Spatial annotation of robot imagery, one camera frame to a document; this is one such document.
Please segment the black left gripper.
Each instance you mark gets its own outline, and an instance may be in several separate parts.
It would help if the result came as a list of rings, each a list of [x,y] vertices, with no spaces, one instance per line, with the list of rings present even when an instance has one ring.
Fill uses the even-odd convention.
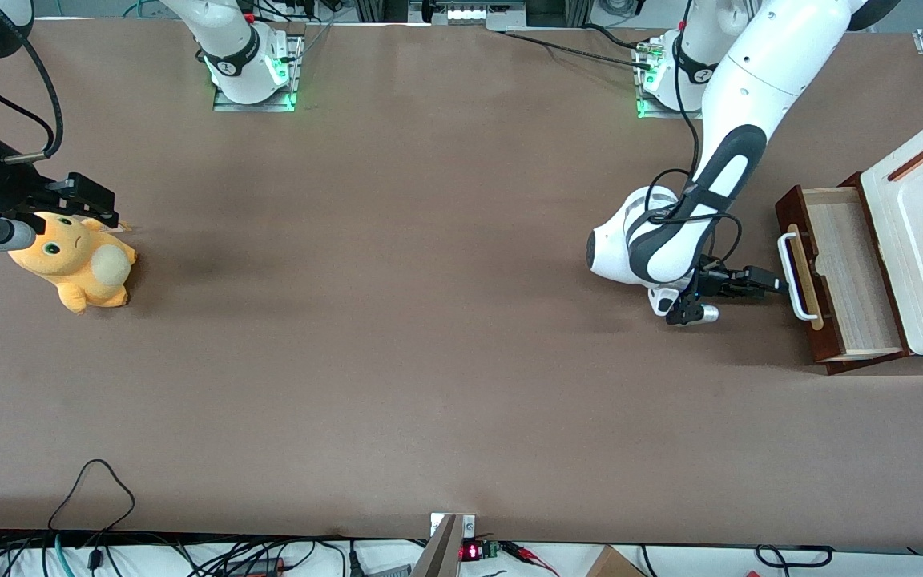
[[[788,288],[772,271],[756,266],[729,268],[721,260],[699,260],[695,270],[695,299],[746,298],[762,301],[769,295],[786,297]]]

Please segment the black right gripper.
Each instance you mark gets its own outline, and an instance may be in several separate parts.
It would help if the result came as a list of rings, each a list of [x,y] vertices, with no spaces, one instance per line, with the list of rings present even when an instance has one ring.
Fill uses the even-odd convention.
[[[40,175],[33,164],[3,162],[15,153],[0,141],[0,216],[10,218],[14,213],[30,212],[38,222],[32,225],[34,230],[74,226],[120,229],[113,191],[79,172],[51,180]]]

